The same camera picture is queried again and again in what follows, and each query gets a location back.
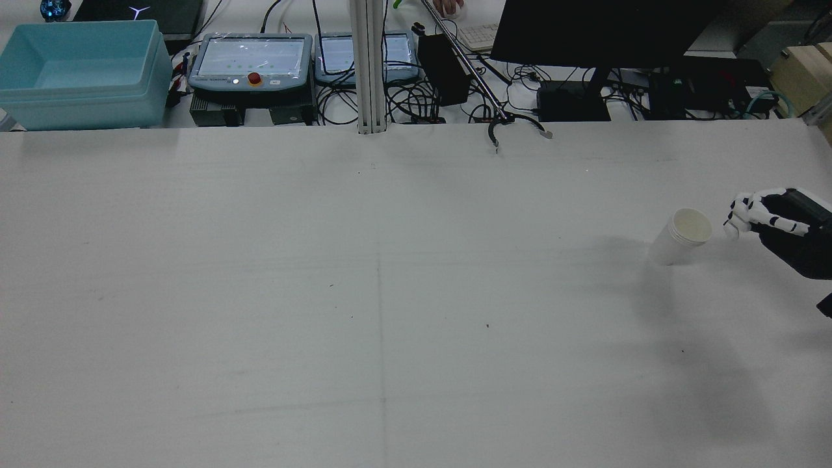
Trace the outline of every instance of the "monitor stand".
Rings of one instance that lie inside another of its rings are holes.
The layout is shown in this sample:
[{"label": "monitor stand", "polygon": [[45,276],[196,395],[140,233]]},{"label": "monitor stand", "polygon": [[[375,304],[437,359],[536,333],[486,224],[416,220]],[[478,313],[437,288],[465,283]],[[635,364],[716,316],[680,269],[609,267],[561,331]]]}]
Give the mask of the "monitor stand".
[{"label": "monitor stand", "polygon": [[540,121],[609,122],[610,112],[601,98],[601,90],[607,84],[610,71],[610,68],[596,68],[588,83],[543,82],[537,90]]}]

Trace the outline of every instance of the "human hand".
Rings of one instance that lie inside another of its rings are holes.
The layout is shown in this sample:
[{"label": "human hand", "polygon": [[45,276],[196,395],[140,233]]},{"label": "human hand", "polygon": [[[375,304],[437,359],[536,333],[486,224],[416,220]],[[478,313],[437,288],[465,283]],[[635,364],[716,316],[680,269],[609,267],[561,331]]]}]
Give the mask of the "human hand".
[{"label": "human hand", "polygon": [[445,17],[445,15],[453,15],[457,12],[457,5],[462,7],[465,4],[465,0],[433,0],[433,7],[436,8],[436,11],[439,12],[439,15]]}]

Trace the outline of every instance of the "paper cup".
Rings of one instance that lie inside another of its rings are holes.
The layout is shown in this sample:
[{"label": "paper cup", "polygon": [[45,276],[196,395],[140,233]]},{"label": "paper cup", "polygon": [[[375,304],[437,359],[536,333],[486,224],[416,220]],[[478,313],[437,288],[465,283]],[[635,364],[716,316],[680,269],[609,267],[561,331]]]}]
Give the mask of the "paper cup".
[{"label": "paper cup", "polygon": [[667,221],[647,256],[659,265],[673,265],[711,238],[711,222],[698,210],[682,208]]}]

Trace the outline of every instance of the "light blue plastic bin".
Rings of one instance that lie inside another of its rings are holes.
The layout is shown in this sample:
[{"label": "light blue plastic bin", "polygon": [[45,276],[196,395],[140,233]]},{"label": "light blue plastic bin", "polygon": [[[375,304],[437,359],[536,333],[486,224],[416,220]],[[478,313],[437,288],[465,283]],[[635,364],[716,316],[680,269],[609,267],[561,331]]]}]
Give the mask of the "light blue plastic bin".
[{"label": "light blue plastic bin", "polygon": [[158,125],[171,72],[154,20],[23,24],[0,55],[0,107],[27,130]]}]

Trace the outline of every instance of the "white table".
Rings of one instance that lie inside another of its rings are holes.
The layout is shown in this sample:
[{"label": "white table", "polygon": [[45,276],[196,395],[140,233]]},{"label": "white table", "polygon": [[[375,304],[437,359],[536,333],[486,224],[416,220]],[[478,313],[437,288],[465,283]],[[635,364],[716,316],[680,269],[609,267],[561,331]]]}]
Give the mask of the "white table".
[{"label": "white table", "polygon": [[830,283],[718,230],[823,137],[548,127],[0,134],[0,466],[829,466]]}]

